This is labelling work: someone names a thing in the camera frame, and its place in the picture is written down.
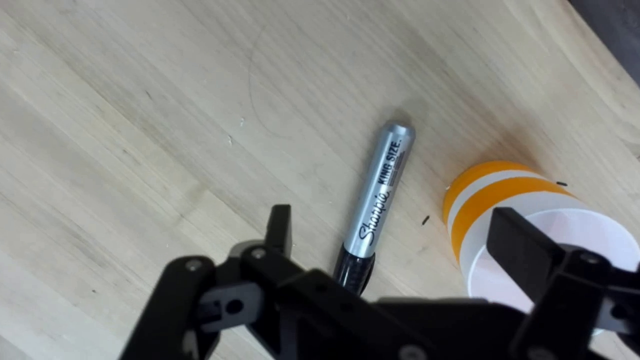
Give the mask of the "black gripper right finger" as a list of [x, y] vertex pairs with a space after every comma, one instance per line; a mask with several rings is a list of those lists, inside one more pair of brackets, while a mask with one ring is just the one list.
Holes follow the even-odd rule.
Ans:
[[485, 250], [534, 301], [510, 343], [514, 360], [604, 360], [590, 347], [595, 330], [640, 353], [638, 267], [561, 246], [514, 207], [491, 211]]

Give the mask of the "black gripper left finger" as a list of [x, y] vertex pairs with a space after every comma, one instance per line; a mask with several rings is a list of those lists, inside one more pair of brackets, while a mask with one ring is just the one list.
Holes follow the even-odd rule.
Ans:
[[210, 360], [221, 332], [245, 327], [271, 360], [364, 360], [368, 304], [290, 259], [291, 207], [221, 264], [181, 256], [161, 270], [117, 360]]

